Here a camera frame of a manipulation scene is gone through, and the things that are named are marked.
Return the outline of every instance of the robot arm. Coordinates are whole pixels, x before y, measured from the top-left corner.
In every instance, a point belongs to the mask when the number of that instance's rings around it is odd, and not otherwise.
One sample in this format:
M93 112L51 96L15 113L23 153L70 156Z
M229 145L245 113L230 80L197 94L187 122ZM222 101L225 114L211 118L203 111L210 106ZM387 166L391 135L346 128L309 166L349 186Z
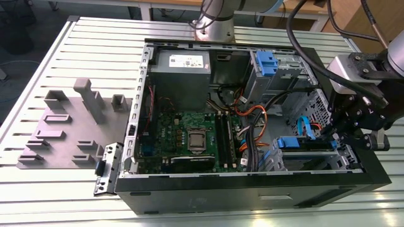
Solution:
M197 39L230 42L234 39L234 11L274 11L281 3L282 0L203 0L199 18L190 24Z
M341 141L365 150L387 150L383 135L393 122L404 117L404 32L378 54L350 53L338 55L327 70L362 85L387 102L377 107L366 97L333 83L329 96L330 123L322 130L323 136L337 134ZM354 135L357 129L371 133Z

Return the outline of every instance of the green motherboard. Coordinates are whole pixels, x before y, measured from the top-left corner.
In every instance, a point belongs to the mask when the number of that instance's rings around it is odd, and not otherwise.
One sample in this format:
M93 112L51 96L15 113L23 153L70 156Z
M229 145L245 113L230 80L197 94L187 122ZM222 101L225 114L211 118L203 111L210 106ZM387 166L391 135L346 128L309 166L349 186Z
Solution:
M237 160L238 141L235 140L235 128L239 127L239 119L237 116L227 114L227 125L221 128L230 129L230 146L225 158L231 159L223 164L222 139L223 130L217 128L215 113L159 113L155 122L154 139L150 144L141 144L139 173L159 174L165 173L161 163L167 162L170 158L177 157L214 157L213 168L195 171L197 173L225 173L242 172L242 166Z

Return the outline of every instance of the cpu socket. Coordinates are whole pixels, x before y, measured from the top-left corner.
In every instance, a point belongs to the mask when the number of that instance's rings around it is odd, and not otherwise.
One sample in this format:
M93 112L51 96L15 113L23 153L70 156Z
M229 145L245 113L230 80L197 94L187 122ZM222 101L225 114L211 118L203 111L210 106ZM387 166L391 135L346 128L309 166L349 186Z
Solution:
M206 150L206 130L187 130L187 150L195 155Z

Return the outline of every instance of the circuit board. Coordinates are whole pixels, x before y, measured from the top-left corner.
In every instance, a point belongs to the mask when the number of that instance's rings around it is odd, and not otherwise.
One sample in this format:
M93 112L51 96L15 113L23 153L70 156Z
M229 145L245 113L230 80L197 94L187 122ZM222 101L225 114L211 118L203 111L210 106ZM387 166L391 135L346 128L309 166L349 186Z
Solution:
M161 161L173 157L214 157L213 169L202 173L242 172L242 166L223 167L219 163L217 149L217 132L214 113L159 113L155 124L154 145L141 145L142 161L139 170L143 174L161 173ZM230 117L231 135L235 127L239 127L237 116ZM193 151L189 141L189 134L198 132L203 135L205 145L201 151ZM238 144L234 145L234 152L238 152Z

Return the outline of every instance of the blue clip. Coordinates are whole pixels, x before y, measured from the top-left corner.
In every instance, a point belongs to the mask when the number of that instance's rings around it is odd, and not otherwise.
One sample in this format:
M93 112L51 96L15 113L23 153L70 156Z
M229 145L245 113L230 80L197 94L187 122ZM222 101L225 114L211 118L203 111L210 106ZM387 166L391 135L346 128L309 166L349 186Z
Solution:
M330 141L330 145L331 145L333 149L337 149L338 144L335 143L335 140Z
M297 133L298 133L298 136L302 135L301 122L303 122L305 132L306 132L306 135L309 136L309 139L314 140L315 136L314 136L314 134L313 134L313 132L310 130L309 119L307 119L306 116L298 117L298 120L297 120Z
M295 137L281 137L277 139L277 147L281 148L298 148L299 144Z
M258 161L258 167L263 164L263 161L266 160L266 157L270 155L270 151L267 150L263 157Z
M257 64L259 65L263 77L274 76L277 70L277 59L271 52L257 51Z

